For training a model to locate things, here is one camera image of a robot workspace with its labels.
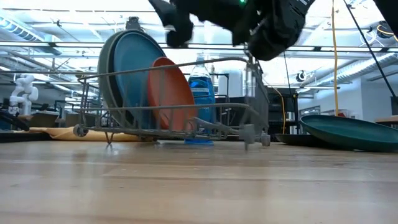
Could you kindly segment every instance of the metal wire dish rack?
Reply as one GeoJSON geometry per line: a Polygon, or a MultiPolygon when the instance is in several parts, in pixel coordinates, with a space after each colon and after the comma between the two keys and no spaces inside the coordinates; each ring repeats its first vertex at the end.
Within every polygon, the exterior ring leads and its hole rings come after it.
{"type": "MultiPolygon", "coordinates": [[[[248,144],[260,142],[263,146],[269,146],[271,139],[267,134],[268,132],[268,104],[269,100],[267,97],[267,90],[262,82],[261,69],[258,63],[254,63],[254,59],[240,57],[228,57],[213,60],[205,60],[201,62],[183,63],[178,65],[165,65],[159,67],[143,68],[138,70],[129,70],[123,72],[106,73],[99,75],[91,75],[88,77],[79,78],[79,82],[83,84],[83,96],[80,102],[80,124],[76,125],[73,133],[76,136],[84,137],[89,130],[102,131],[106,134],[108,144],[113,141],[113,135],[116,133],[125,133],[139,136],[141,138],[152,138],[154,141],[157,139],[209,139],[213,141],[226,139],[228,136],[239,136],[244,141],[245,149],[248,149],[248,144]],[[205,63],[216,63],[225,61],[239,61],[246,64],[246,86],[248,86],[248,80],[251,79],[252,95],[254,97],[249,99],[249,90],[246,88],[245,92],[245,103],[230,103],[228,96],[226,97],[225,103],[215,103],[206,105],[162,105],[161,106],[146,106],[144,105],[144,99],[141,97],[139,103],[134,106],[127,106],[126,96],[129,95],[128,91],[132,88],[132,83],[124,83],[125,92],[123,96],[123,106],[114,108],[90,108],[88,104],[89,88],[96,88],[90,84],[90,79],[101,78],[106,76],[116,75],[142,75],[151,70],[160,70],[161,74],[164,75],[164,70],[183,67],[190,65],[198,65],[205,63]],[[188,117],[189,110],[203,110],[213,108],[218,113],[214,113],[214,123],[209,123],[197,117],[188,117]],[[240,120],[239,126],[229,126],[228,122],[230,118],[230,111],[232,109],[240,109],[244,111],[244,114],[240,120]],[[142,116],[146,113],[163,113],[167,110],[171,113],[169,116],[169,128],[164,129],[160,125],[160,121],[156,121],[155,128],[142,128],[141,122],[142,116]],[[173,113],[177,110],[183,110],[184,112],[184,127],[181,129],[175,129],[173,127],[173,113]],[[129,120],[128,113],[133,114],[133,119],[129,120]],[[88,126],[86,122],[87,114],[96,115],[96,126],[88,126]],[[115,117],[119,117],[118,122],[114,122],[115,117]]],[[[146,83],[141,83],[141,90],[146,89],[146,83]]]]}

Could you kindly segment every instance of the teal tray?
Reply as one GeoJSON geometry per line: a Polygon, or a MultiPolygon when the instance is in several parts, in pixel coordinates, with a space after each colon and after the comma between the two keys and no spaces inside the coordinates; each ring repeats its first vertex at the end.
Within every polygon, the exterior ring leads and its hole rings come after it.
{"type": "Polygon", "coordinates": [[[308,115],[303,129],[330,144],[372,152],[398,150],[398,130],[376,123],[338,116],[308,115]]]}

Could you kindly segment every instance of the white robot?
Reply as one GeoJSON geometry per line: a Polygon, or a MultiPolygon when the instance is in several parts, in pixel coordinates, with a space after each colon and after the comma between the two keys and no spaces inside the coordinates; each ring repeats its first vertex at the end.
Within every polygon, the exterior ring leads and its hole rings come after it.
{"type": "Polygon", "coordinates": [[[30,115],[32,101],[36,101],[39,97],[39,91],[33,86],[32,82],[35,80],[33,75],[21,75],[16,80],[15,90],[10,96],[10,107],[8,112],[10,114],[17,114],[19,112],[18,103],[22,103],[21,115],[30,115]]]}

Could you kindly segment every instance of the bottle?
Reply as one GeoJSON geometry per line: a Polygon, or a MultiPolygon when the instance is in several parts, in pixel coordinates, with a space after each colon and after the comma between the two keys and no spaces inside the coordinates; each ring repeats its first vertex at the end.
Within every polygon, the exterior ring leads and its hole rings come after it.
{"type": "MultiPolygon", "coordinates": [[[[197,62],[203,61],[203,57],[198,57],[197,62]]],[[[211,77],[204,64],[196,65],[188,79],[188,84],[191,88],[192,95],[195,99],[196,105],[215,104],[214,87],[211,82],[211,77]]],[[[198,118],[214,123],[215,122],[215,108],[200,108],[198,110],[198,118]]],[[[210,134],[211,130],[204,127],[198,127],[200,134],[210,134]]],[[[213,145],[213,141],[206,139],[186,139],[186,144],[206,144],[213,145]]]]}

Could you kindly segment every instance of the tan cloth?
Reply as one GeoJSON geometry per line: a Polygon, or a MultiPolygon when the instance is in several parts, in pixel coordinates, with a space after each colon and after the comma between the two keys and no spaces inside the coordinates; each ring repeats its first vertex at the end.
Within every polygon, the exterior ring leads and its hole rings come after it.
{"type": "MultiPolygon", "coordinates": [[[[73,133],[73,127],[70,128],[30,128],[30,133],[48,133],[52,139],[61,141],[106,141],[104,132],[88,131],[85,137],[77,137],[73,133]]],[[[140,137],[130,134],[115,134],[113,141],[128,142],[128,141],[151,141],[151,138],[142,140],[140,137]]]]}

